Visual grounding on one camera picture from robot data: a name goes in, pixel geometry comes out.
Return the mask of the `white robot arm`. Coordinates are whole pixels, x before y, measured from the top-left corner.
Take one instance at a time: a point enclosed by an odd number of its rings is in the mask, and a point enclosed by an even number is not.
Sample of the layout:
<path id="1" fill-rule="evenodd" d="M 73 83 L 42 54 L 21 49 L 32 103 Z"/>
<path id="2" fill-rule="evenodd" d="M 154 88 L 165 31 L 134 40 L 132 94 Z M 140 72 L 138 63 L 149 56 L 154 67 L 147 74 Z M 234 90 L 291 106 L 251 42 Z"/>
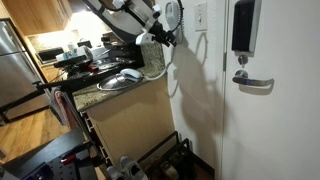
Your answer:
<path id="1" fill-rule="evenodd" d="M 112 0 L 111 8 L 103 0 L 82 1 L 124 43 L 177 45 L 173 31 L 165 31 L 158 21 L 162 13 L 158 4 L 151 5 L 147 0 Z"/>

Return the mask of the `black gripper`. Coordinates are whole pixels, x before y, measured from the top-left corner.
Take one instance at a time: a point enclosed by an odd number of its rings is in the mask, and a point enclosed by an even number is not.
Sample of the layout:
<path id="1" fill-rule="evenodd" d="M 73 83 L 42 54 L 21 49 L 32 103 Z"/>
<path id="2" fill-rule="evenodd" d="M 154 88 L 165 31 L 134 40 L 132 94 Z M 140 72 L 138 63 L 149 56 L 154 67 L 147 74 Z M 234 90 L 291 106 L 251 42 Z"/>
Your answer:
<path id="1" fill-rule="evenodd" d="M 176 38 L 171 30 L 165 31 L 163 29 L 163 25 L 156 21 L 152 28 L 150 29 L 150 33 L 154 35 L 154 39 L 169 47 L 170 45 L 176 46 Z"/>

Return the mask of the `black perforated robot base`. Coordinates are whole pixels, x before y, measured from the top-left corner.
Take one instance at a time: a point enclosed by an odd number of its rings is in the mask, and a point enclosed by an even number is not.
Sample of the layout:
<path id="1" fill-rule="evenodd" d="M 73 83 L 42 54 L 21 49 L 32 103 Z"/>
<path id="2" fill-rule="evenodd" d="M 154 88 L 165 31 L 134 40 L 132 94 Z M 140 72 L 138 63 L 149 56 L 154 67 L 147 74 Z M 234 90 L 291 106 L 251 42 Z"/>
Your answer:
<path id="1" fill-rule="evenodd" d="M 97 180 L 89 149 L 64 165 L 61 157 L 86 141 L 80 129 L 71 130 L 1 166 L 0 180 Z"/>

